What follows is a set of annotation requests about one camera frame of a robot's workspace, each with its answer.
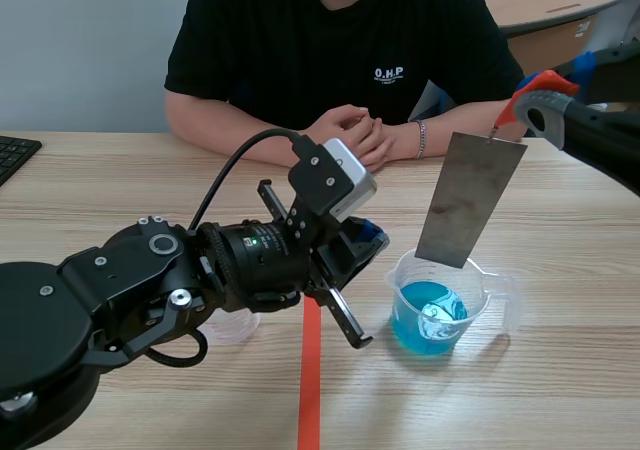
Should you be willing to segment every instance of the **red tape line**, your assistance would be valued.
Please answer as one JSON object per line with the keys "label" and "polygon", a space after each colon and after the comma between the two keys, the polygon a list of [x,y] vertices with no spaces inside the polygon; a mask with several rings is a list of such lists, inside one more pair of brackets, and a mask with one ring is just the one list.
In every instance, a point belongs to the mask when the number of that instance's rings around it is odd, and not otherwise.
{"label": "red tape line", "polygon": [[304,300],[298,450],[320,450],[320,372],[322,309],[312,298]]}

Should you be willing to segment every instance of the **black t-shirt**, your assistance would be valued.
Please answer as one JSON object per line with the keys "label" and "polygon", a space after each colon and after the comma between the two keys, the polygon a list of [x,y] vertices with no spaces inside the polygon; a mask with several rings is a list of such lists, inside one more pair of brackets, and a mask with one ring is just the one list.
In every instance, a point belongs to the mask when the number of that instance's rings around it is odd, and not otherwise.
{"label": "black t-shirt", "polygon": [[404,123],[431,80],[457,104],[523,78],[484,0],[189,0],[165,87],[304,129],[345,104]]}

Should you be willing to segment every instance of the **metal sheet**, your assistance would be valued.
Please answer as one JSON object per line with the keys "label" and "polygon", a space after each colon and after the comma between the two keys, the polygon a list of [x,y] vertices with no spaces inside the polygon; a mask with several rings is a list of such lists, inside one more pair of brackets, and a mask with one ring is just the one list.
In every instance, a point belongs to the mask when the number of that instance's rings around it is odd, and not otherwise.
{"label": "metal sheet", "polygon": [[464,267],[526,149],[520,143],[454,133],[416,257]]}

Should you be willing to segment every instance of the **measuring cup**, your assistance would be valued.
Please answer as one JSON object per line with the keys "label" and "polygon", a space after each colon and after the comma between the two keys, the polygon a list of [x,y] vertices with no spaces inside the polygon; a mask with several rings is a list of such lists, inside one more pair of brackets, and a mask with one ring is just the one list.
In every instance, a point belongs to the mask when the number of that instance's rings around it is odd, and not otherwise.
{"label": "measuring cup", "polygon": [[198,327],[209,345],[236,345],[253,334],[260,324],[260,314],[246,308],[227,313],[217,308],[213,315]]}
{"label": "measuring cup", "polygon": [[402,344],[422,354],[444,353],[494,300],[505,302],[502,330],[515,332],[521,300],[512,278],[483,272],[467,260],[456,269],[407,252],[386,275],[395,290],[391,326]]}

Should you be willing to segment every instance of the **blue object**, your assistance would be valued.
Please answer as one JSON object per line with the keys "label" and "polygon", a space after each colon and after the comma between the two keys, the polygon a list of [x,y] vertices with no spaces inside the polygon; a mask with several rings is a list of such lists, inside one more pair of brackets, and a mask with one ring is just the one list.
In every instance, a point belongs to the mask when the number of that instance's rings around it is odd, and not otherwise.
{"label": "blue object", "polygon": [[380,231],[369,220],[364,221],[364,226],[360,230],[360,235],[356,238],[356,243],[369,243],[378,236]]}
{"label": "blue object", "polygon": [[448,352],[471,324],[457,293],[435,282],[415,282],[395,295],[391,326],[400,342],[423,355]]}
{"label": "blue object", "polygon": [[534,73],[534,74],[532,74],[532,75],[529,75],[528,77],[525,77],[525,79],[524,79],[524,80],[522,80],[522,81],[520,82],[520,84],[518,85],[518,88],[516,89],[516,92],[517,92],[517,91],[522,90],[524,87],[526,87],[526,86],[527,86],[527,85],[529,85],[531,82],[533,82],[533,80],[534,80],[538,75],[540,75],[540,72],[536,72],[536,73]]}
{"label": "blue object", "polygon": [[580,85],[580,93],[577,97],[580,102],[584,102],[587,98],[587,90],[596,70],[596,63],[596,56],[593,52],[580,55],[573,61],[573,73],[569,75],[568,80]]}

